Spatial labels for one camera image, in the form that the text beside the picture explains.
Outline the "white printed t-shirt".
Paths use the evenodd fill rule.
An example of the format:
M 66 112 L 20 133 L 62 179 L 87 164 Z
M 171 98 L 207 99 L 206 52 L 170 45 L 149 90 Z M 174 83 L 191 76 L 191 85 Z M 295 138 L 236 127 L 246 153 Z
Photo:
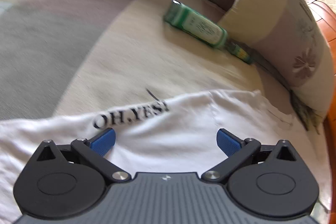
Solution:
M 319 200 L 331 207 L 331 171 L 323 128 L 306 131 L 287 98 L 275 107 L 259 91 L 208 90 L 163 101 L 115 106 L 105 111 L 46 119 L 1 121 L 1 223 L 20 211 L 15 183 L 39 143 L 68 144 L 112 127 L 116 145 L 107 159 L 136 172 L 203 173 L 226 158 L 216 142 L 218 129 L 263 144 L 289 140 L 319 183 Z

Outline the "floral patchwork pillow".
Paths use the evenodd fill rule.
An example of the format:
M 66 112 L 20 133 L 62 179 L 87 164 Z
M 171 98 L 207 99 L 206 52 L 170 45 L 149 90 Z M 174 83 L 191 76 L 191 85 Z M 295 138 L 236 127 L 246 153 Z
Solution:
M 314 76 L 326 44 L 305 0 L 235 0 L 218 24 L 247 46 L 255 61 L 270 65 L 299 100 L 303 120 L 323 122 L 330 100 Z

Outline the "green glass bottle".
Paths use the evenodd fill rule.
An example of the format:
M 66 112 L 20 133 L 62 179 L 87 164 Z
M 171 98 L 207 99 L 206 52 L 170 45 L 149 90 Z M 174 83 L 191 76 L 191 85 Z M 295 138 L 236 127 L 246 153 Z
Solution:
M 226 50 L 247 64 L 252 63 L 252 57 L 229 38 L 228 32 L 224 28 L 219 27 L 189 6 L 172 0 L 163 18 L 166 23 L 206 45 L 218 50 Z

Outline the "orange wooden headboard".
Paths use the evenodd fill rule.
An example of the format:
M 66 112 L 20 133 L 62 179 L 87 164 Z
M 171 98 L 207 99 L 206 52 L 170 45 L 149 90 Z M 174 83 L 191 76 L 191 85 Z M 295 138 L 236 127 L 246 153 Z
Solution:
M 331 170 L 331 202 L 328 223 L 335 223 L 335 12 L 327 4 L 318 0 L 305 0 L 317 26 L 325 39 L 323 58 L 314 76 L 320 80 L 330 100 L 329 111 L 323 121 L 327 152 Z

